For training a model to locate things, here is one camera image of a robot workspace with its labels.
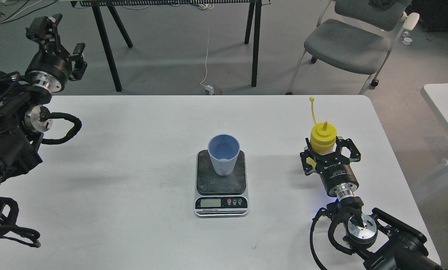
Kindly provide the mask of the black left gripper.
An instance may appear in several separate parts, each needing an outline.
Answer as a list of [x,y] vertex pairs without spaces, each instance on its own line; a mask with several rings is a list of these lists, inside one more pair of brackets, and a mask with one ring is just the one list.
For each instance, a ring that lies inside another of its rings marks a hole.
[[[62,18],[62,14],[54,14],[51,17],[41,16],[33,19],[30,27],[25,29],[26,38],[42,48],[47,48],[47,45],[54,43],[55,52],[61,53],[63,46],[57,26]],[[61,92],[65,89],[68,80],[82,79],[87,68],[87,62],[83,56],[84,49],[85,43],[76,44],[73,54],[69,57],[70,61],[75,62],[73,68],[69,61],[59,55],[39,49],[27,67],[25,76],[35,86],[43,87],[51,93]]]

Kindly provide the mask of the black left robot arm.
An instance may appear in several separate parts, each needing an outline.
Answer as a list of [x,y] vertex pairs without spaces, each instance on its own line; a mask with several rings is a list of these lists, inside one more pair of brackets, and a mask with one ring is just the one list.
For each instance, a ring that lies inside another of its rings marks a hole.
[[[62,14],[41,16],[26,29],[26,37],[39,45],[26,72],[0,71],[0,185],[28,173],[42,162],[40,145],[59,145],[72,139],[81,121],[67,113],[50,112],[45,104],[66,82],[82,79],[87,68],[84,43],[69,53],[61,44],[57,26]],[[11,198],[0,197],[0,238],[13,232],[39,248],[39,232],[16,225],[19,208]]]

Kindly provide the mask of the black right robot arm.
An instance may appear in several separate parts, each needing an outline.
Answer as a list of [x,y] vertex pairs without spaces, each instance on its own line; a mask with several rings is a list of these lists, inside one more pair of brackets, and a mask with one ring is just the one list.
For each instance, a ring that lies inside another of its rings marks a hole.
[[363,201],[354,192],[359,183],[351,169],[361,154],[351,139],[336,138],[336,149],[321,155],[306,139],[306,149],[300,153],[305,175],[319,174],[326,194],[335,202],[320,208],[310,227],[310,249],[315,263],[325,266],[315,253],[313,232],[322,216],[331,220],[327,237],[332,246],[342,253],[357,254],[367,270],[441,270],[442,266],[428,258],[424,246],[426,236],[374,208],[371,215],[363,214]]

